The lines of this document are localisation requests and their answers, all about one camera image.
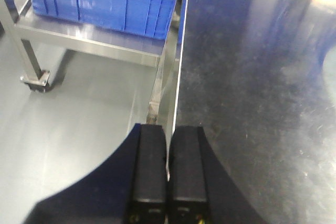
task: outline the glossy floor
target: glossy floor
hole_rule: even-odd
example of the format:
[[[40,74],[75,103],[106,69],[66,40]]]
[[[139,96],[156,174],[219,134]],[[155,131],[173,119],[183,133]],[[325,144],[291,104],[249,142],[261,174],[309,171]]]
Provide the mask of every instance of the glossy floor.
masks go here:
[[[34,93],[9,38],[0,39],[0,223],[92,171],[144,123],[156,69],[40,45],[54,89]]]
[[[188,0],[176,123],[271,224],[336,223],[335,4]]]

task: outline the metal pole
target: metal pole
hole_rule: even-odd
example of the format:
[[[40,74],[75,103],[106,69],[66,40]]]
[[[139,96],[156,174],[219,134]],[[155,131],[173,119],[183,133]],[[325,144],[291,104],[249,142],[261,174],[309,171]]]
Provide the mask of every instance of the metal pole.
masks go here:
[[[15,21],[18,18],[16,7],[9,8],[5,0],[0,0],[0,22],[11,41],[19,52],[26,73],[27,81],[39,81],[43,75],[33,48],[28,40],[22,40],[16,30]]]

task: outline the epoxy floor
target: epoxy floor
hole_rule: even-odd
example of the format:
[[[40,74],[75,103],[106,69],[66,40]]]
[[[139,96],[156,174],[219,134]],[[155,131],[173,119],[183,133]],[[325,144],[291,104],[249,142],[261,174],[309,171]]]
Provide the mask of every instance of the epoxy floor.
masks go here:
[[[31,92],[9,38],[0,38],[0,223],[95,169],[144,123],[156,69],[40,45],[54,89]]]

